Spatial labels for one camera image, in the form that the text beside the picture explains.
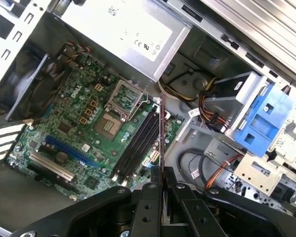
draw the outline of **wire bundle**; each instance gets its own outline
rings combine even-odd
[[[201,94],[200,94],[200,96],[198,98],[198,108],[199,108],[199,112],[201,114],[202,119],[205,121],[205,124],[209,124],[209,123],[220,123],[226,129],[228,129],[228,126],[229,126],[228,125],[228,122],[224,118],[219,117],[218,115],[216,117],[216,114],[215,113],[206,110],[205,107],[204,107],[205,93],[207,91],[210,91],[210,88],[211,88],[212,84],[214,83],[214,81],[216,79],[217,79],[217,77],[216,78],[213,78],[210,81],[210,83],[208,83],[208,85],[206,86],[205,90],[203,92],[201,92]]]
[[[221,172],[226,169],[226,166],[230,165],[231,162],[235,161],[238,158],[241,158],[242,155],[236,155],[232,158],[230,158],[229,160],[226,160],[224,162],[224,164],[209,178],[209,180],[207,181],[207,184],[205,186],[206,189],[210,188],[214,181],[216,180],[216,178],[221,174]]]
[[[70,59],[68,59],[66,61],[66,63],[69,63],[72,60],[75,60],[77,58],[77,56],[79,56],[79,55],[83,55],[84,53],[89,53],[90,52],[90,48],[84,47],[79,43],[67,42],[66,44],[70,45],[71,47],[73,47],[78,52],[77,54],[73,55]]]

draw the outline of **metal panel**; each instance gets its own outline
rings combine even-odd
[[[296,72],[296,0],[201,0]]]
[[[0,38],[0,81],[40,21],[50,2],[51,0],[33,0],[20,18],[0,9],[0,14],[14,24],[8,37],[6,39]]]
[[[61,19],[153,81],[159,80],[190,31],[150,0],[71,3]]]

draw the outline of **expansion slot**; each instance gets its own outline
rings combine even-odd
[[[113,180],[125,180],[139,166],[153,141],[159,134],[159,116],[150,111],[143,124],[127,146],[112,171]]]
[[[99,167],[95,162],[90,160],[88,157],[86,157],[83,154],[73,150],[72,148],[70,148],[66,144],[64,144],[64,143],[62,143],[60,141],[57,141],[52,136],[46,136],[45,141],[46,141],[46,143],[54,145],[57,149],[67,153],[68,155],[79,159],[80,161],[82,161],[85,164],[91,165],[93,167]]]
[[[55,162],[49,160],[48,158],[44,157],[39,153],[33,152],[29,156],[29,158],[68,181],[71,181],[74,178],[73,173],[71,173],[70,171],[66,170],[65,168],[61,167],[60,165],[56,164]]]
[[[48,169],[45,169],[35,163],[29,163],[27,169],[34,171],[39,177],[48,179],[49,181],[59,185],[60,187],[63,187],[64,189],[75,192],[77,194],[79,193],[79,190],[77,190],[73,185],[71,185],[70,183],[66,183],[66,180],[57,178],[58,175]]]

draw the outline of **metal bracket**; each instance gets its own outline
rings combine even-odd
[[[20,18],[13,18],[14,27],[8,37],[6,39],[0,38],[0,82],[51,1],[31,1]]]

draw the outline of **orange wire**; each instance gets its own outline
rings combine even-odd
[[[214,176],[207,182],[205,188],[208,189],[210,188],[214,181],[216,180],[216,178],[221,174],[221,172],[223,171],[223,169],[229,165],[231,162],[233,162],[234,160],[238,159],[239,157],[241,157],[242,155],[238,154],[232,158],[230,158],[229,160],[225,161],[224,164],[214,173]]]

